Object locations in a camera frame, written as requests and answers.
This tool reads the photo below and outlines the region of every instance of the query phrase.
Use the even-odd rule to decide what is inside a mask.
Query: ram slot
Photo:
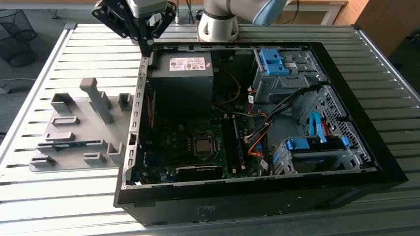
[[[238,136],[234,117],[221,118],[224,149],[229,172],[236,174],[245,169],[242,141]]]

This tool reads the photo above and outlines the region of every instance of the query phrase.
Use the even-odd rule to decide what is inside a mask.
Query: aluminum table surface
[[[169,27],[158,40],[194,41],[194,27]],[[134,91],[138,47],[104,25],[66,26],[0,146],[0,235],[420,234],[418,95],[362,31],[333,26],[244,25],[241,40],[324,43],[409,182],[334,210],[144,228],[112,206],[117,169],[29,171],[52,114],[53,94],[86,96],[78,89],[81,77],[96,77],[108,96]]]

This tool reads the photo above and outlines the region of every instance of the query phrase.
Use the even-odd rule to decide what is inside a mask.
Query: wire mesh trash bin
[[[29,41],[37,35],[25,13],[20,9],[0,9],[0,25],[16,39]]]
[[[30,64],[34,61],[34,52],[21,35],[13,37],[13,33],[20,29],[16,25],[6,25],[6,30],[0,24],[0,58],[5,60],[9,66],[20,67]]]

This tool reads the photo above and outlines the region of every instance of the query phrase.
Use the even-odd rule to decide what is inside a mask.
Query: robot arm
[[[236,16],[260,26],[278,17],[292,0],[204,0],[204,15],[198,24],[198,38],[208,42],[234,41],[238,36]],[[149,24],[152,15],[161,19]],[[149,57],[153,38],[158,38],[176,15],[176,5],[166,0],[100,0],[92,11],[120,37],[138,42],[141,55]]]
[[[280,16],[286,0],[204,0],[204,13],[214,19],[233,17],[268,26]]]
[[[198,40],[229,42],[238,38],[236,16],[256,25],[268,26],[292,0],[204,0]]]
[[[138,42],[141,55],[152,54],[150,44],[158,38],[174,19],[176,5],[166,0],[100,0],[92,15],[120,37]],[[161,19],[149,24],[152,15]]]

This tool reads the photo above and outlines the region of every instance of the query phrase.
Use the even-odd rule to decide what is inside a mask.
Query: chip
[[[197,135],[193,137],[194,157],[201,160],[209,160],[214,157],[214,137],[209,135]]]
[[[196,141],[196,151],[197,153],[210,153],[210,140],[197,140]]]

